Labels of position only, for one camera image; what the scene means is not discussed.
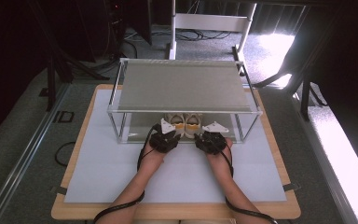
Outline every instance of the metal frame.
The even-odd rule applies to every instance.
[[[256,3],[252,4],[252,12],[247,17],[217,16],[176,13],[176,3],[172,0],[172,40],[170,60],[176,59],[176,29],[215,30],[242,33],[240,44],[235,47],[237,58],[244,62],[243,47],[251,28]]]

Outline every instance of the wire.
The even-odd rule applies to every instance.
[[[67,167],[67,166],[68,166],[67,163],[63,163],[63,162],[61,162],[61,161],[58,159],[58,155],[60,154],[61,150],[62,150],[64,147],[69,146],[69,145],[74,145],[75,143],[76,143],[76,142],[68,142],[68,143],[63,144],[62,146],[60,146],[60,147],[57,149],[56,153],[54,154],[54,160],[55,160],[59,165],[64,166],[64,167]]]

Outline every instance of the white board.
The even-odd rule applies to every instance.
[[[110,90],[97,91],[66,203],[111,203],[136,173],[143,144],[119,144],[106,108]],[[286,201],[269,143],[258,120],[245,143],[232,147],[234,179],[253,202]],[[203,152],[194,144],[171,151],[145,189],[143,203],[223,203]]]

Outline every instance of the gray carpet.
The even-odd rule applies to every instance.
[[[239,35],[230,35],[223,40],[178,41],[177,59],[231,61],[231,47],[233,43],[238,43],[239,39]],[[153,41],[153,46],[148,46],[144,41],[131,41],[136,45],[138,58],[167,58],[170,38],[166,35],[154,35]],[[245,47],[251,80],[263,80],[263,74],[257,72],[257,62],[260,55],[267,53],[257,46],[257,36],[250,36]],[[128,44],[123,46],[123,52],[130,58],[135,55],[134,49]],[[112,69],[104,75],[113,77],[115,71],[116,69]],[[80,72],[76,73],[76,80],[59,107],[60,111],[74,112],[73,121],[50,124],[26,174],[0,218],[0,223],[84,223],[83,220],[54,220],[50,210],[55,195],[49,190],[61,184],[65,171],[65,168],[54,160],[54,154],[63,144],[76,140],[91,95],[98,83],[101,82],[92,80]],[[26,148],[38,123],[46,115],[47,99],[38,96],[43,87],[46,87],[46,72],[35,78],[0,128],[0,188]],[[261,89],[260,95],[289,177],[292,182],[302,187],[296,191],[302,215],[299,219],[293,220],[293,223],[343,223],[310,142],[299,124],[291,96],[274,88]],[[73,145],[64,147],[60,160],[67,161],[72,149]]]

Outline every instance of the table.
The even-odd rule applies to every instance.
[[[113,85],[99,85],[92,96],[74,151],[62,179],[61,187],[64,189],[68,188],[72,174],[76,167],[79,150],[90,121],[96,92],[97,90],[112,89]],[[255,96],[264,110],[257,91],[255,92]],[[282,184],[290,184],[290,179],[269,125],[267,114],[263,114],[260,119],[266,132],[271,153],[277,165]],[[294,191],[288,190],[285,194],[287,198],[286,202],[255,203],[255,206],[262,213],[266,213],[277,219],[294,219],[299,217],[301,212]],[[62,194],[57,194],[56,200],[52,206],[51,215],[55,219],[94,219],[100,211],[104,210],[104,208],[109,205],[109,203],[65,203],[64,197],[65,196]],[[221,219],[232,218],[232,215],[224,203],[140,203],[135,214],[135,219],[205,219],[206,217],[208,219]]]

